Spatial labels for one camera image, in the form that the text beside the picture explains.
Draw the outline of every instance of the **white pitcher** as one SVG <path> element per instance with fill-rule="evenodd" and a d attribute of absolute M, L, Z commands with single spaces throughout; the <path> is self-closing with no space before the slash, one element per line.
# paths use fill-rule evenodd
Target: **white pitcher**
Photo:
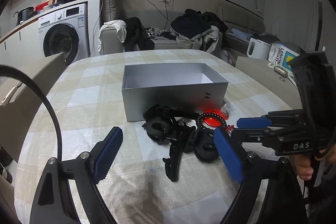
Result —
<path fill-rule="evenodd" d="M 254 49 L 252 51 L 252 54 L 250 54 L 250 49 L 252 45 L 254 45 Z M 268 59 L 270 49 L 270 44 L 258 39 L 251 38 L 246 54 L 248 57 L 251 58 L 266 60 Z"/>

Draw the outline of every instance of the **black kettle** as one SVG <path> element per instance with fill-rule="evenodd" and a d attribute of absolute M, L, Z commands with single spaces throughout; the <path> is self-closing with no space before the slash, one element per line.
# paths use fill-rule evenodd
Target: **black kettle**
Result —
<path fill-rule="evenodd" d="M 28 7 L 28 8 L 25 8 L 23 10 L 21 10 L 20 12 L 15 12 L 13 17 L 15 17 L 15 15 L 17 14 L 17 23 L 16 25 L 20 25 L 20 22 L 21 21 L 26 21 L 29 19 L 28 17 L 28 14 L 30 12 L 34 11 L 34 7 Z"/>

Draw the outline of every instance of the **gray box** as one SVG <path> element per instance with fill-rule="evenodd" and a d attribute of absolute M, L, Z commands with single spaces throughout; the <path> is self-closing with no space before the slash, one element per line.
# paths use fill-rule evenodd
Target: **gray box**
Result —
<path fill-rule="evenodd" d="M 219 109 L 227 85 L 202 63 L 127 65 L 122 85 L 127 121 L 143 121 L 143 113 L 155 104 L 194 112 Z"/>

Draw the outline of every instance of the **dining table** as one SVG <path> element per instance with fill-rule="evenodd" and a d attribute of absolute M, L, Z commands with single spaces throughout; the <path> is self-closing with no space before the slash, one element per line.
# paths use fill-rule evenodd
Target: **dining table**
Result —
<path fill-rule="evenodd" d="M 204 163 L 193 153 L 184 153 L 178 182 L 171 182 L 162 161 L 169 157 L 169 146 L 152 141 L 142 127 L 144 122 L 126 121 L 122 97 L 125 65 L 148 63 L 204 63 L 215 70 L 228 81 L 224 107 L 230 125 L 236 126 L 241 117 L 290 109 L 264 86 L 207 52 L 152 50 L 86 58 L 69 65 L 47 95 L 62 131 L 63 160 L 90 151 L 117 126 L 123 131 L 123 142 L 97 187 L 118 223 L 220 223 L 239 189 L 223 161 Z M 272 149 L 260 143 L 243 147 L 262 158 L 277 159 Z M 14 204 L 23 224 L 29 223 L 41 173 L 48 159 L 56 155 L 55 128 L 41 105 L 26 135 L 16 172 Z M 267 183 L 261 183 L 248 223 L 257 221 Z M 70 189 L 81 223 L 89 223 L 73 180 Z"/>

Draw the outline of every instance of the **gray pillow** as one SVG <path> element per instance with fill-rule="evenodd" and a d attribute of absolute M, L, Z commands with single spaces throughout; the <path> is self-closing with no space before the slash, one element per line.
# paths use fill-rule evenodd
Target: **gray pillow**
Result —
<path fill-rule="evenodd" d="M 104 0 L 102 13 L 104 22 L 119 19 L 117 0 Z"/>

